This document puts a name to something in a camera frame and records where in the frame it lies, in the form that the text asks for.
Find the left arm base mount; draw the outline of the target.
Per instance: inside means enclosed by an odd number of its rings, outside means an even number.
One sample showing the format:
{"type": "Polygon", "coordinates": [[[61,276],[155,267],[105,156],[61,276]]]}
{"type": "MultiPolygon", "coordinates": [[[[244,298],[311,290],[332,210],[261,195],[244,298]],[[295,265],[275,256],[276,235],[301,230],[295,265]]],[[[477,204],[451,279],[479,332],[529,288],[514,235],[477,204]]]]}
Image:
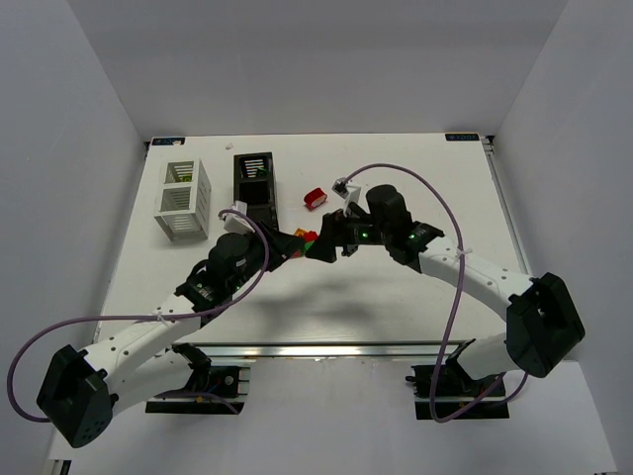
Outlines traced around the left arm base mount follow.
{"type": "Polygon", "coordinates": [[[249,392],[249,366],[213,362],[190,343],[174,344],[169,354],[183,356],[190,375],[182,388],[147,401],[147,414],[238,416],[241,413],[249,392]]]}

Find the white slotted container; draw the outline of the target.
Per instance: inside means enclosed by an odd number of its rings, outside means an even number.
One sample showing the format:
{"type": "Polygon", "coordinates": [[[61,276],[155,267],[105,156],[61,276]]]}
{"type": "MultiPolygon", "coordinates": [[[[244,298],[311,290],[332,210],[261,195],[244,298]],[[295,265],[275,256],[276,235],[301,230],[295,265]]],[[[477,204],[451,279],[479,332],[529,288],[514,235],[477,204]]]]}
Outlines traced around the white slotted container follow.
{"type": "Polygon", "coordinates": [[[212,185],[200,158],[162,164],[154,218],[171,241],[207,239],[212,185]],[[192,182],[181,182],[183,175],[192,182]]]}

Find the red and green brick stack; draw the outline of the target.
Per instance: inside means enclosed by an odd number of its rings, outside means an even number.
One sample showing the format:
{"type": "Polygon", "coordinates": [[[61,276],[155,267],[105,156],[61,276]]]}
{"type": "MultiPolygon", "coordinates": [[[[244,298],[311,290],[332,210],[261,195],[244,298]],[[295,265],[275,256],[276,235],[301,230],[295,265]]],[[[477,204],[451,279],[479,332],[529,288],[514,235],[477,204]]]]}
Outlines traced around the red and green brick stack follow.
{"type": "Polygon", "coordinates": [[[318,239],[318,233],[314,232],[314,231],[308,231],[305,232],[302,235],[302,238],[304,239],[304,248],[302,251],[302,255],[305,255],[306,252],[310,249],[310,247],[315,243],[315,241],[318,239]]]}

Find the black slotted container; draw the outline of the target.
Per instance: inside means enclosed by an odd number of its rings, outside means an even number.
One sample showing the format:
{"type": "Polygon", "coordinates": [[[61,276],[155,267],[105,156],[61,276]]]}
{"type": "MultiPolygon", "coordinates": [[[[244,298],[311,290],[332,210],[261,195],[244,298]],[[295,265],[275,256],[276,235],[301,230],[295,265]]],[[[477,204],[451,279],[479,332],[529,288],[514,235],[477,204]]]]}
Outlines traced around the black slotted container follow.
{"type": "Polygon", "coordinates": [[[270,151],[233,157],[233,200],[248,205],[246,215],[251,220],[264,221],[279,230],[275,169],[270,151]],[[268,176],[255,177],[258,168],[267,169],[268,176]]]}

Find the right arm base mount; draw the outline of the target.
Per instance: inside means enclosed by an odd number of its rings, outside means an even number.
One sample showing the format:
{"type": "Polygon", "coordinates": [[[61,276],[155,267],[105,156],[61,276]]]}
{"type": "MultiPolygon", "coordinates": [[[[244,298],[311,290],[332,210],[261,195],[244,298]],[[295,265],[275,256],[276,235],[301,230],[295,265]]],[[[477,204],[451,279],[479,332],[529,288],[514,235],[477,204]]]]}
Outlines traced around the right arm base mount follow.
{"type": "MultiPolygon", "coordinates": [[[[432,421],[429,405],[431,378],[434,365],[414,365],[405,377],[412,389],[415,417],[418,421],[432,421]]],[[[439,418],[447,418],[466,407],[474,399],[485,393],[497,379],[488,376],[474,383],[464,383],[454,372],[442,365],[435,393],[435,411],[439,418]]],[[[458,417],[458,420],[507,420],[509,418],[505,386],[500,382],[486,398],[474,408],[458,417]]]]}

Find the red rounded flower brick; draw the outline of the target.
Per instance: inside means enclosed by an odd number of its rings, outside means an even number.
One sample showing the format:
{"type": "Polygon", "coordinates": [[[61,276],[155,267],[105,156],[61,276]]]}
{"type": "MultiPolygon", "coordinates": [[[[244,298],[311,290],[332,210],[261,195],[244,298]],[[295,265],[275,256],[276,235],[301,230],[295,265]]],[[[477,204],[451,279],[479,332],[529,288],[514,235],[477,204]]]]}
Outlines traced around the red rounded flower brick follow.
{"type": "Polygon", "coordinates": [[[315,188],[304,197],[304,204],[309,211],[314,211],[327,200],[327,194],[321,188],[315,188]]]}

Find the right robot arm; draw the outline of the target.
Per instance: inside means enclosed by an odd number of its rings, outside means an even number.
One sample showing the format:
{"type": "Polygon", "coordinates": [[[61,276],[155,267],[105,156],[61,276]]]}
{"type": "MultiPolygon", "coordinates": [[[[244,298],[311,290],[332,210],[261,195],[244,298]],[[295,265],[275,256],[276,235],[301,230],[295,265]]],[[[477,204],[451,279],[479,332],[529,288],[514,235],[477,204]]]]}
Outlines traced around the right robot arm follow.
{"type": "Polygon", "coordinates": [[[307,258],[333,263],[361,245],[381,245],[395,262],[451,284],[491,309],[504,321],[504,331],[471,339],[446,360],[466,383],[513,370],[543,378],[584,339],[586,330],[562,278],[512,272],[459,250],[440,229],[414,220],[392,185],[370,189],[367,210],[356,203],[358,194],[357,188],[344,191],[344,208],[323,216],[307,258]]]}

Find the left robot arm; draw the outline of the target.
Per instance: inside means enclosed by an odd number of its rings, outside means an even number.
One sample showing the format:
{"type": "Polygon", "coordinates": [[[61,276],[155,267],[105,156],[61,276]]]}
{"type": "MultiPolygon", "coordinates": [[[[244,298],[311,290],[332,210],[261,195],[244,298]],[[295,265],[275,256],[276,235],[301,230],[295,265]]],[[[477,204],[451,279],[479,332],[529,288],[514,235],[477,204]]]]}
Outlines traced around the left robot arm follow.
{"type": "Polygon", "coordinates": [[[181,337],[245,296],[244,285],[301,250],[301,237],[258,225],[221,235],[208,256],[148,316],[134,317],[109,339],[51,358],[37,404],[73,448],[97,438],[114,416],[165,392],[200,386],[210,359],[181,337]]]}

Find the aluminium table rail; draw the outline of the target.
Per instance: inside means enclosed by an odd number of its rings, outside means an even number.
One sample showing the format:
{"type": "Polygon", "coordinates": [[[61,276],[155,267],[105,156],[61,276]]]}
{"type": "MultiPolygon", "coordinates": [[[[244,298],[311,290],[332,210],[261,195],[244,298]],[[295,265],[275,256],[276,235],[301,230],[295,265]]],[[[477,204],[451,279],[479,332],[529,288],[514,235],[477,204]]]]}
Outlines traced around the aluminium table rail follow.
{"type": "Polygon", "coordinates": [[[439,343],[295,343],[295,344],[221,344],[194,343],[212,358],[328,358],[328,357],[432,357],[440,349],[439,343]]]}

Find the blue label right corner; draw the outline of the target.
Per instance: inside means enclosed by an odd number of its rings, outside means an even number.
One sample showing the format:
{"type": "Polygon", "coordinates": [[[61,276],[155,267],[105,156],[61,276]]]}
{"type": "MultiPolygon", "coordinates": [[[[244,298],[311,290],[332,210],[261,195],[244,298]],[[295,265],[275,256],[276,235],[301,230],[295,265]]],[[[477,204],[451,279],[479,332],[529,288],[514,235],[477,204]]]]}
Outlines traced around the blue label right corner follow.
{"type": "Polygon", "coordinates": [[[447,133],[444,137],[448,142],[478,142],[480,140],[478,134],[468,133],[447,133]]]}

